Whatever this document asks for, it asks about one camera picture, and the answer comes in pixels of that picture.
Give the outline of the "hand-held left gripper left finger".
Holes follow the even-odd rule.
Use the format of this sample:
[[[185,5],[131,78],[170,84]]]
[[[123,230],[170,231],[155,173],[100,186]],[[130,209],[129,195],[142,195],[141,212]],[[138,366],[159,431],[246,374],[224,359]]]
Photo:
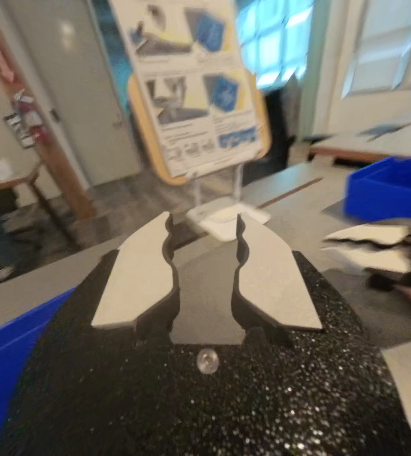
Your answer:
[[[180,312],[172,228],[172,214],[163,212],[123,241],[91,321],[94,329],[132,328],[138,337],[172,331]]]

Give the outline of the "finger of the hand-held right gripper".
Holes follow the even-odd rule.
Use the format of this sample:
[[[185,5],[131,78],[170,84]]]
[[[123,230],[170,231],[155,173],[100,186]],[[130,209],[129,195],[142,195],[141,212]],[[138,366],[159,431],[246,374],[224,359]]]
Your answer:
[[[323,241],[364,242],[379,246],[394,246],[409,236],[406,226],[362,224],[328,234]]]
[[[411,259],[400,249],[370,250],[363,247],[339,245],[325,247],[322,252],[338,261],[343,268],[353,273],[378,270],[394,273],[411,272]]]

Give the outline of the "printed poster board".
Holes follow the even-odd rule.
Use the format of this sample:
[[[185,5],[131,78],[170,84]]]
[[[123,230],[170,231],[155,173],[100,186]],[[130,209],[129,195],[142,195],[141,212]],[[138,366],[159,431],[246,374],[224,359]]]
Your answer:
[[[183,185],[264,157],[272,136],[233,1],[109,1],[133,67],[131,108],[157,176]]]

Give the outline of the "blue plastic bin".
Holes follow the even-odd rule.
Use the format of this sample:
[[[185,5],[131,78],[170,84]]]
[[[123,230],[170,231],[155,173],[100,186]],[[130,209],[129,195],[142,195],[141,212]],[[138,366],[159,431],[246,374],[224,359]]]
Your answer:
[[[0,326],[0,429],[11,397],[38,338],[75,288],[50,299]]]
[[[365,222],[411,219],[411,158],[385,158],[350,174],[344,214]]]

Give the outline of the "grey door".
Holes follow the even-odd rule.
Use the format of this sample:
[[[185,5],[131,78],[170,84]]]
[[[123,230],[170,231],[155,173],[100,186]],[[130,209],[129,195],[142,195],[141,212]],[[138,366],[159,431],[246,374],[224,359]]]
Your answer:
[[[140,173],[142,164],[91,1],[10,0],[4,7],[49,93],[54,114],[92,185]]]

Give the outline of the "window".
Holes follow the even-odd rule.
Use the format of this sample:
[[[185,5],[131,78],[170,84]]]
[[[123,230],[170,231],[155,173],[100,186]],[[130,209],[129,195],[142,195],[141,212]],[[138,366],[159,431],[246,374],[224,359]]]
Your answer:
[[[302,80],[307,67],[313,0],[235,1],[236,27],[246,68],[256,85],[267,92],[295,75]]]
[[[363,2],[341,97],[411,89],[411,0]]]

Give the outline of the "wooden pillar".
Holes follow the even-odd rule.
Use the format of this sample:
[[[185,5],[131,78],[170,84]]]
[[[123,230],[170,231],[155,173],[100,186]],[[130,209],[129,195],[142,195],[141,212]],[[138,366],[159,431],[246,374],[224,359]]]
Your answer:
[[[17,94],[21,98],[33,98],[28,107],[33,107],[43,121],[40,127],[35,127],[35,132],[41,134],[36,153],[76,217],[92,218],[96,212],[86,192],[90,184],[66,134],[49,117],[52,107],[49,95],[1,1],[0,88],[9,101],[15,102]]]

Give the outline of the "small wooden side table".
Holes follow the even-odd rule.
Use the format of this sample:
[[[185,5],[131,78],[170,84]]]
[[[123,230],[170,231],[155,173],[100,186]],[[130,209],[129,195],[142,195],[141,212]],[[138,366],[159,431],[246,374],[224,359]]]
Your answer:
[[[80,250],[80,246],[77,243],[76,238],[68,230],[43,192],[36,185],[36,181],[39,177],[39,172],[42,167],[43,162],[38,161],[38,163],[36,163],[36,165],[28,174],[0,181],[0,191],[6,191],[9,189],[14,190],[14,188],[19,185],[26,185],[31,190],[32,194],[36,197],[38,205],[47,213],[53,225],[61,233],[69,248],[71,250],[78,251]]]

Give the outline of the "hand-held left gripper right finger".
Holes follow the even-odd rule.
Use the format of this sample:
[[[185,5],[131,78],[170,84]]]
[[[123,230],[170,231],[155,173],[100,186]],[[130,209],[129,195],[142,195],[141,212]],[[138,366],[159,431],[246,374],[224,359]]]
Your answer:
[[[323,325],[289,245],[247,214],[237,216],[237,261],[232,316],[245,331],[289,339],[288,331],[323,331]]]

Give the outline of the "red fire extinguisher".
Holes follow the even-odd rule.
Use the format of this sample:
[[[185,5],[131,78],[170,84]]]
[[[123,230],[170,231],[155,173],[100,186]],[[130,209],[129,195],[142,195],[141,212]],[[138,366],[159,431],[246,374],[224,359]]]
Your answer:
[[[17,92],[14,94],[13,108],[19,114],[24,129],[36,144],[51,145],[53,143],[50,131],[34,97],[25,94],[25,90]]]

